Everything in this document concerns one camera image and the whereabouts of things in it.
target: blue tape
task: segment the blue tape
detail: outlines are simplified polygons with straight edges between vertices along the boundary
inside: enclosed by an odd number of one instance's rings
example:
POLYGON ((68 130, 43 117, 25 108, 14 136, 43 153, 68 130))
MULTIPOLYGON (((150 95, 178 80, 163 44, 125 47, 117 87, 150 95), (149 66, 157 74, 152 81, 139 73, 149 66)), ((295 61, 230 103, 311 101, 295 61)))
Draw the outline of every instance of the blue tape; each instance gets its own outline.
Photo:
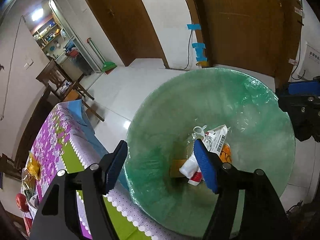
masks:
POLYGON ((196 57, 196 61, 207 61, 206 57, 196 57))
POLYGON ((204 43, 192 43, 192 47, 195 48, 201 48, 201 49, 205 49, 205 44, 204 43))
POLYGON ((195 50, 196 50, 197 57, 204 57, 204 55, 203 55, 203 49, 201 49, 201 48, 195 48, 195 50))
POLYGON ((187 24, 188 30, 201 30, 201 26, 199 23, 197 24, 187 24))

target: tablecloth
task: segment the tablecloth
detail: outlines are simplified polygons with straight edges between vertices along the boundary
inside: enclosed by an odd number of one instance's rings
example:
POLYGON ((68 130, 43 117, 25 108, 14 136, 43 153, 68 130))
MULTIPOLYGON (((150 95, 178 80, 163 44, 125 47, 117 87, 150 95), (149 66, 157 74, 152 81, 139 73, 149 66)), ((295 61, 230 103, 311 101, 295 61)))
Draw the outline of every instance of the tablecloth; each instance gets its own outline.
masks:
MULTIPOLYGON (((40 180, 36 182, 39 201, 57 171, 83 171, 108 154, 95 137, 81 100, 59 103, 54 107, 37 135, 31 152, 41 164, 40 180)), ((163 228, 146 216, 132 203, 129 193, 119 181, 104 196, 104 202, 119 239, 188 239, 163 228)), ((77 191, 77 206, 82 233, 92 239, 81 191, 77 191)))

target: brown door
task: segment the brown door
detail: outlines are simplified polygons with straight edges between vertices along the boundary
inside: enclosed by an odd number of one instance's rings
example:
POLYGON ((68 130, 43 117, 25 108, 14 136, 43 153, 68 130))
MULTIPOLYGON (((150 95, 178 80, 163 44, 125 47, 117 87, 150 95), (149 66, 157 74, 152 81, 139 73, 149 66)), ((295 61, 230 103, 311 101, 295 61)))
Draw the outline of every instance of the brown door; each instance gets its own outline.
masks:
POLYGON ((136 58, 168 63, 142 0, 86 0, 125 66, 136 58))
POLYGON ((296 54, 300 38, 299 15, 292 14, 297 1, 203 0, 210 63, 278 75, 288 81, 292 70, 288 55, 296 54))

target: metal screw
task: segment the metal screw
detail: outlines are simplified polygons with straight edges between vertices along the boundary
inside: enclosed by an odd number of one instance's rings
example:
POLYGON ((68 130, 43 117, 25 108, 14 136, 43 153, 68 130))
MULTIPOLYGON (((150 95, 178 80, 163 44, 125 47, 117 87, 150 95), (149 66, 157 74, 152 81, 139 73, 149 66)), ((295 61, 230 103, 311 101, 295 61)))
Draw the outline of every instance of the metal screw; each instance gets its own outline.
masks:
POLYGON ((59 170, 59 171, 57 172, 57 175, 58 175, 59 177, 63 176, 64 174, 66 174, 66 171, 65 171, 65 170, 59 170))
POLYGON ((92 171, 95 171, 95 170, 97 170, 99 168, 99 164, 97 164, 97 163, 94 163, 94 164, 91 164, 90 165, 90 170, 92 170, 92 171))
POLYGON ((230 170, 232 167, 232 165, 230 163, 223 163, 222 164, 222 168, 224 168, 225 170, 230 170))
POLYGON ((256 173, 257 173, 257 175, 259 175, 259 176, 264 175, 264 171, 263 171, 263 170, 260 170, 260 169, 257 169, 257 170, 256 170, 256 173))

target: transparent plastic bag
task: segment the transparent plastic bag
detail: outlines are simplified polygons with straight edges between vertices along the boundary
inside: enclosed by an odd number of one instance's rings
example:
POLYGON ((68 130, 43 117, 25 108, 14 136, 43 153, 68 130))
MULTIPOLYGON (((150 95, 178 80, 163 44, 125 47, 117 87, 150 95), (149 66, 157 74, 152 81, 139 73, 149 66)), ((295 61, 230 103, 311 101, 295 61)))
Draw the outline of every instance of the transparent plastic bag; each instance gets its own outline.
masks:
MULTIPOLYGON (((295 138, 276 95, 245 73, 206 68, 181 74, 153 91, 127 134, 125 175, 132 200, 151 218, 178 233, 202 237, 218 195, 205 183, 170 178, 172 160, 189 156, 195 126, 231 127, 227 141, 239 170, 263 169, 280 196, 294 162, 295 138)), ((240 191, 233 232, 244 204, 240 191)))

